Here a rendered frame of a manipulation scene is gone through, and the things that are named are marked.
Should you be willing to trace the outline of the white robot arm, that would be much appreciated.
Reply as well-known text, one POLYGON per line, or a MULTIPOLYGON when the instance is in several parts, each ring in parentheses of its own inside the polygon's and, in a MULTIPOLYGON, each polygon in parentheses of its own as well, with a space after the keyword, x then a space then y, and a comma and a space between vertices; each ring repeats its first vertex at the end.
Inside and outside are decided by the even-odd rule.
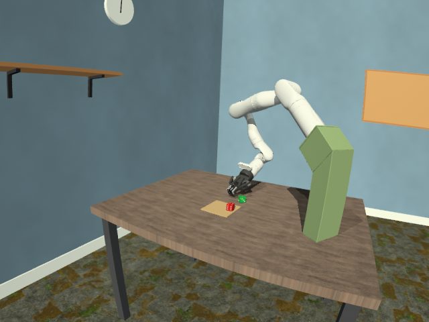
POLYGON ((249 139, 253 147, 261 151, 250 165, 242 162, 238 163, 241 169, 252 169, 253 177, 257 175, 266 162, 273 159, 273 152, 261 137, 252 113, 282 104, 290 112, 305 138, 307 138, 316 125, 324 125, 321 118, 319 118, 307 100, 301 95, 301 88, 298 84, 282 79, 275 84, 274 90, 275 92, 263 91, 257 93, 229 107, 231 117, 235 119, 246 118, 249 139))

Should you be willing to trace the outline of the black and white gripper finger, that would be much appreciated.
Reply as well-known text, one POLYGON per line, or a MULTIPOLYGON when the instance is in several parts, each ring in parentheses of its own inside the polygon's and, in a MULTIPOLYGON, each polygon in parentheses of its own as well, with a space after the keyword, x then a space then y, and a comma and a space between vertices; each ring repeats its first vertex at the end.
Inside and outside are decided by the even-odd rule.
MULTIPOLYGON (((229 181, 230 186, 232 186, 232 187, 237 186, 238 184, 236 183, 236 181, 237 181, 237 180, 239 180, 239 179, 240 179, 240 176, 238 176, 237 178, 232 176, 232 177, 231 177, 231 179, 230 179, 230 181, 229 181), (234 184, 234 185, 233 185, 233 184, 234 184)), ((230 186, 229 186, 229 187, 230 187, 230 186)), ((229 188, 229 187, 228 187, 228 188, 229 188)), ((227 188, 227 189, 228 189, 228 188, 227 188)))
POLYGON ((241 184, 243 182, 243 180, 244 180, 244 177, 239 181, 239 184, 237 185, 237 187, 235 187, 232 190, 232 194, 235 194, 237 191, 244 190, 244 189, 246 189, 246 188, 248 188, 248 187, 251 186, 251 182, 250 181, 247 181, 245 184, 241 184))

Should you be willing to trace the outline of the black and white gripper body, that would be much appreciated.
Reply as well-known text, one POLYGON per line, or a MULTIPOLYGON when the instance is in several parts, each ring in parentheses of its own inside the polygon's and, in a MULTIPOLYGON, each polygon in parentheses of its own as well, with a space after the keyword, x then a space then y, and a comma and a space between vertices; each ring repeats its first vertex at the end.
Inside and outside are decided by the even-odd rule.
MULTIPOLYGON (((239 175, 240 179, 236 181, 237 184, 239 184, 239 181, 244 177, 244 180, 241 184, 245 184, 247 181, 251 181, 253 179, 253 173, 250 170, 242 169, 240 171, 239 175)), ((236 178, 238 177, 236 176, 236 178)))

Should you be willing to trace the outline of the tan flat mat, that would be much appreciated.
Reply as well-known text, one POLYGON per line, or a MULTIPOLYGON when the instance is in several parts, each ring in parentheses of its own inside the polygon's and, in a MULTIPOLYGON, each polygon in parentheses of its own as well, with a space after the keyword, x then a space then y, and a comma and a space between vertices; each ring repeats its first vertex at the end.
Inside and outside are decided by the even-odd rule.
POLYGON ((201 208, 200 210, 207 211, 209 213, 213 213, 223 217, 228 217, 241 208, 240 206, 235 205, 235 209, 233 211, 228 211, 227 204, 228 203, 222 201, 214 201, 213 203, 201 208))

